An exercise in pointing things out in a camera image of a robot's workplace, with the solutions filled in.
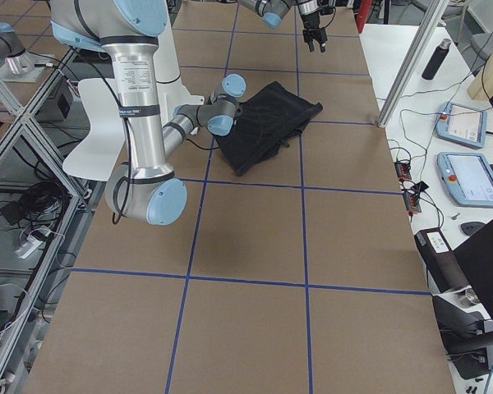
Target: white table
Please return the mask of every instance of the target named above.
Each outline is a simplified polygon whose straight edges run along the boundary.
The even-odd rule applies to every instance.
[[[376,93],[378,105],[381,107],[384,99],[393,84],[403,58],[411,45],[412,39],[417,32],[417,26],[403,25],[366,25],[361,34],[363,51],[365,53],[367,65],[372,78],[372,84]],[[458,49],[452,46],[442,67],[437,72],[434,80],[423,80],[422,72],[425,68],[435,47],[440,44],[444,38],[450,38],[445,28],[439,27],[433,34],[432,40],[424,52],[421,61],[416,67],[408,86],[403,93],[404,95],[413,94],[419,91],[433,89],[445,89],[453,84],[457,84],[464,79],[469,73],[469,68],[463,60]],[[400,124],[400,111],[408,108],[422,113],[438,112],[454,96],[453,101],[470,107],[486,109],[491,105],[487,101],[474,101],[468,96],[468,86],[473,81],[473,76],[469,76],[461,85],[456,85],[451,89],[443,92],[432,92],[426,94],[416,94],[410,98],[402,98],[398,107],[394,111],[389,124],[386,127],[389,139],[396,140],[400,146],[407,149],[412,156],[423,154],[423,150],[415,144],[407,141],[404,137],[403,128]],[[411,112],[403,113],[403,124],[407,136],[415,140],[422,146],[427,146],[431,140],[431,134],[435,125],[436,116],[422,116]],[[488,111],[487,130],[493,131],[493,110]],[[391,147],[397,146],[395,142],[390,141]],[[493,163],[493,136],[486,137],[486,146],[483,149],[475,150],[463,147],[449,141],[441,140],[433,135],[429,144],[427,162],[422,173],[422,158],[412,161],[411,173],[414,181],[421,179],[429,185],[427,192],[431,195],[436,205],[441,209],[445,216],[445,223],[442,232],[445,234],[451,247],[456,248],[467,237],[459,230],[459,225],[463,222],[489,222],[493,219],[493,208],[466,208],[454,204],[447,194],[447,191],[440,179],[436,166],[436,155],[439,152],[481,152],[489,163]],[[396,158],[398,150],[392,151],[393,158]],[[406,158],[407,155],[400,153],[400,158]],[[412,232],[417,233],[424,228],[436,227],[437,213],[436,210],[428,203],[421,202],[422,213],[415,215],[412,219]],[[456,295],[446,295],[447,298],[456,298]],[[477,394],[483,391],[483,384],[471,381],[464,381],[458,375],[456,368],[449,363],[449,368],[453,375],[454,385],[457,393],[464,393],[468,386],[478,386]],[[491,380],[489,394],[493,394],[493,379]]]

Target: black cloth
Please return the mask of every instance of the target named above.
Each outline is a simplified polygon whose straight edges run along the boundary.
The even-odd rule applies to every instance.
[[[241,176],[254,164],[278,154],[281,145],[300,135],[323,107],[285,90],[278,82],[239,105],[230,133],[215,139],[224,157]]]

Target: robotic arm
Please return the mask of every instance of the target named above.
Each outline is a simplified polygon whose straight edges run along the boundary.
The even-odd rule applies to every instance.
[[[0,65],[6,61],[13,74],[25,74],[35,68],[31,55],[16,35],[14,29],[0,22]]]
[[[279,26],[292,6],[297,6],[303,22],[303,39],[309,50],[314,52],[314,41],[325,52],[327,34],[325,27],[320,27],[321,15],[334,13],[335,0],[238,0],[239,4],[249,8],[272,29]]]
[[[112,59],[119,115],[127,128],[131,161],[115,169],[106,185],[109,207],[130,218],[166,225],[181,215],[187,190],[174,176],[168,156],[195,127],[229,133],[237,98],[245,91],[240,76],[229,76],[205,106],[181,106],[161,126],[153,55],[168,23],[164,0],[52,0],[53,35],[64,44]]]

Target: computer mouse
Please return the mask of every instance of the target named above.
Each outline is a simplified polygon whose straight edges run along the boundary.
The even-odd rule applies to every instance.
[[[472,236],[485,225],[486,224],[482,222],[466,222],[460,225],[460,230],[462,230],[466,236]]]

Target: table surface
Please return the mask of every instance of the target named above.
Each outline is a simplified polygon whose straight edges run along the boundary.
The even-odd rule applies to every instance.
[[[402,64],[403,58],[411,45],[412,39],[417,32],[416,26],[404,25],[366,25],[362,32],[362,47],[366,56],[367,65],[372,78],[372,84],[376,92],[378,104],[381,106],[394,82],[394,78]],[[416,92],[426,92],[429,90],[444,90],[425,94],[416,94],[412,97],[401,98],[398,107],[395,109],[389,124],[386,126],[387,137],[391,147],[398,146],[392,140],[398,141],[400,146],[410,151],[412,156],[423,153],[422,149],[405,139],[405,134],[400,123],[400,112],[407,108],[421,113],[435,113],[453,98],[453,102],[463,104],[473,108],[491,108],[487,101],[471,100],[468,96],[468,86],[473,81],[470,76],[468,65],[463,60],[458,49],[453,45],[449,54],[436,73],[434,80],[422,79],[422,72],[434,51],[434,48],[442,39],[449,38],[445,28],[439,27],[433,34],[427,49],[422,54],[422,58],[416,66],[415,72],[408,82],[403,95],[410,95]],[[493,218],[493,208],[466,208],[459,207],[451,200],[447,194],[443,183],[440,180],[436,166],[436,155],[439,152],[480,152],[483,153],[489,163],[493,163],[493,136],[486,137],[486,145],[483,149],[470,149],[459,144],[441,140],[436,136],[431,138],[433,127],[437,116],[423,116],[403,113],[403,124],[407,137],[428,147],[427,162],[423,167],[423,158],[413,160],[412,174],[415,181],[424,180],[429,185],[428,193],[434,199],[436,205],[442,210],[445,221],[442,227],[449,244],[455,248],[464,242],[467,237],[459,230],[459,225],[464,222],[489,222]],[[488,111],[487,130],[493,131],[493,109]],[[436,211],[429,204],[422,201],[422,213],[415,215],[412,220],[412,233],[415,234],[424,228],[436,227]],[[446,299],[453,298],[455,295],[446,295]],[[468,312],[480,310],[487,316],[482,307],[468,309]],[[462,392],[468,386],[476,386],[474,381],[463,381],[453,365],[450,365],[453,372],[454,385],[457,392]],[[490,394],[493,394],[493,381],[490,385]]]
[[[236,72],[246,99],[277,80],[324,110],[242,177],[184,144],[170,227],[102,203],[24,392],[454,392],[352,12],[326,53],[294,10],[273,31],[184,2],[173,33],[193,94]]]

